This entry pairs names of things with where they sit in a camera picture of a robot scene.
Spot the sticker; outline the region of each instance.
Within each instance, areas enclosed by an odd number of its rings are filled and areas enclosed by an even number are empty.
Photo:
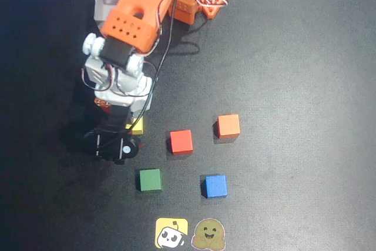
[[[192,247],[211,251],[222,251],[226,248],[224,227],[215,219],[205,219],[199,222],[192,237]]]
[[[182,251],[188,247],[188,221],[161,217],[156,222],[155,246]]]

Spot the yellow sticker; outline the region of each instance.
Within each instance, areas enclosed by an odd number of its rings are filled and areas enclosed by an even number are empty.
[[[205,219],[199,222],[194,229],[192,247],[210,251],[222,251],[226,248],[224,241],[224,227],[216,219]]]
[[[161,217],[156,222],[155,246],[159,249],[185,250],[188,247],[188,221]]]

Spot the red cube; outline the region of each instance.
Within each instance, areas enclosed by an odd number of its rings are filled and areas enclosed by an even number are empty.
[[[193,152],[192,133],[190,130],[170,132],[170,137],[174,155],[191,154]]]

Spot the black table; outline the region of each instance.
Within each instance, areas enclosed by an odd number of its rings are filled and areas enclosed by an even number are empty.
[[[0,0],[7,250],[155,250],[159,217],[187,219],[190,236],[218,219],[226,250],[376,248],[375,0],[229,2],[175,26],[145,147],[116,166],[65,139],[96,115],[79,80],[93,0]],[[225,113],[241,135],[221,144]],[[188,158],[166,149],[178,129],[193,132]],[[162,193],[136,190],[146,168],[161,169]],[[216,173],[229,195],[205,199],[200,180]]]

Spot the green cube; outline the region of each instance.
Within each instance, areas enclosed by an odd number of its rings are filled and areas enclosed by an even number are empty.
[[[140,171],[141,191],[162,190],[160,169]]]

